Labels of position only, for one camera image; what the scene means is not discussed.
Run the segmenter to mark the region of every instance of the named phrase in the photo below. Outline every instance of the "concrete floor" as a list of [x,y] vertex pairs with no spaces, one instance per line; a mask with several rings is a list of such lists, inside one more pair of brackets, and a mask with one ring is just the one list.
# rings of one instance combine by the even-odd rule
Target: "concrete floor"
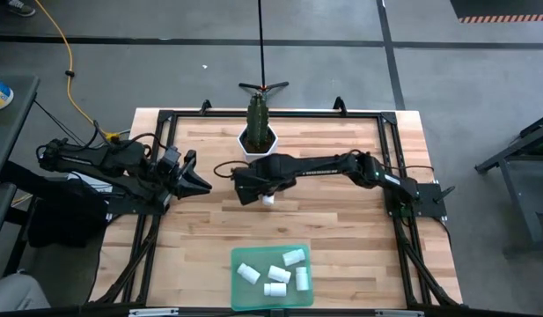
[[[43,3],[69,35],[257,37],[256,5],[250,0]],[[383,38],[375,0],[263,3],[269,39]],[[461,25],[447,1],[385,0],[385,5],[395,41],[543,42],[543,22]],[[54,34],[54,29],[40,12],[22,19],[0,11],[0,33],[42,35]],[[205,99],[215,107],[246,106],[249,95],[237,82],[259,81],[257,47],[72,48],[77,72],[74,97],[109,130],[129,128],[136,107],[199,107]],[[511,208],[502,176],[497,171],[480,176],[473,169],[543,115],[543,50],[397,49],[395,55],[406,108],[421,112],[436,176],[444,186],[457,186],[446,204],[465,303],[543,314],[543,254],[503,258],[502,249],[524,240],[525,229]],[[291,83],[270,100],[272,107],[328,108],[341,95],[350,108],[395,108],[383,48],[269,47],[266,57],[268,82]],[[67,62],[63,45],[0,43],[0,72],[38,75],[40,103],[87,138],[92,130],[65,96]],[[117,115],[106,116],[106,107]],[[34,147],[61,135],[35,107],[13,160],[43,173]],[[14,235],[14,228],[3,230],[0,265]],[[82,303],[94,277],[99,245],[100,237],[86,249],[31,250],[24,265],[53,305]]]

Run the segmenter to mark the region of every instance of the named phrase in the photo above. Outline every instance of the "green plastic bin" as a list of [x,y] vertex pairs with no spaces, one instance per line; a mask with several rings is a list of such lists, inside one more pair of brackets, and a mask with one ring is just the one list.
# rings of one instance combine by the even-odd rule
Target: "green plastic bin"
[[[303,262],[285,268],[283,254],[303,249],[305,258]],[[240,274],[238,268],[245,263],[258,271],[261,276],[255,285],[251,285]],[[286,269],[291,273],[287,284],[286,297],[270,297],[263,295],[265,283],[277,283],[268,277],[269,266]],[[296,268],[306,267],[310,279],[308,291],[297,291]],[[231,252],[231,308],[241,312],[246,310],[287,308],[311,306],[314,303],[312,287],[312,270],[310,265],[310,250],[305,245],[277,246],[277,247],[237,247]]]

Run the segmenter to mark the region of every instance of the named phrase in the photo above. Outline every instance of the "wooden table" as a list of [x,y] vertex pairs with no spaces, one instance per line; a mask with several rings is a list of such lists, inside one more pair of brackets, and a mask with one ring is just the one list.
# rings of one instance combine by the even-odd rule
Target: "wooden table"
[[[137,109],[131,135],[153,132],[158,110]],[[407,165],[430,166],[419,113],[400,111],[397,118]],[[260,202],[242,207],[233,183],[212,170],[221,162],[243,159],[236,138],[245,124],[244,118],[179,119],[175,143],[182,153],[197,150],[195,171],[213,190],[174,199],[162,217],[148,305],[229,307],[234,247],[306,244],[312,258],[313,308],[405,307],[393,223],[385,214],[382,189],[359,188],[340,175],[299,178],[294,188],[275,195],[273,207]],[[378,128],[371,119],[271,118],[270,124],[281,153],[326,156],[357,148],[381,159]],[[419,182],[433,180],[429,169],[411,168],[408,175]],[[417,222],[426,265],[460,302],[445,231],[433,219]],[[124,216],[106,230],[92,299],[103,295],[128,263],[135,227],[136,216]],[[415,269],[412,273],[421,300]]]

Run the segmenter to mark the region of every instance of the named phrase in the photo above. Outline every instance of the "tripod leg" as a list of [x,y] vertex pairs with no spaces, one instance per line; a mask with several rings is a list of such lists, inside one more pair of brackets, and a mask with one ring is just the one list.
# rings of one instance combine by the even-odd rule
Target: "tripod leg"
[[289,85],[289,82],[282,82],[282,83],[278,83],[278,84],[272,84],[272,85],[269,85],[269,86],[265,87],[265,90],[270,91],[273,88],[284,87],[284,86],[288,86],[288,85]]
[[238,86],[243,87],[243,88],[257,89],[257,90],[261,91],[261,86],[258,86],[258,85],[251,85],[251,84],[239,83]]

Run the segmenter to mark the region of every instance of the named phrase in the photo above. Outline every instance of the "white cylinder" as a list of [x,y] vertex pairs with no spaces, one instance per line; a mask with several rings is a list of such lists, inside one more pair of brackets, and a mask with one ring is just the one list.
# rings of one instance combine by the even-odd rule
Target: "white cylinder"
[[286,254],[283,254],[285,266],[297,264],[301,261],[304,261],[305,258],[305,251],[303,251],[303,249],[292,250],[290,252],[287,252]]
[[308,291],[309,289],[310,285],[306,267],[297,268],[297,291]]
[[255,285],[258,278],[260,278],[261,274],[258,273],[255,269],[253,269],[250,266],[245,265],[242,263],[238,268],[238,274],[240,274],[247,282],[249,282],[252,285]]
[[276,280],[277,282],[288,283],[290,280],[290,272],[271,265],[269,267],[268,277]]
[[263,285],[263,295],[273,297],[287,296],[287,284],[285,283],[270,283]]
[[261,200],[263,201],[264,206],[273,206],[273,204],[275,203],[275,195],[271,195],[271,196],[264,195],[261,198]]

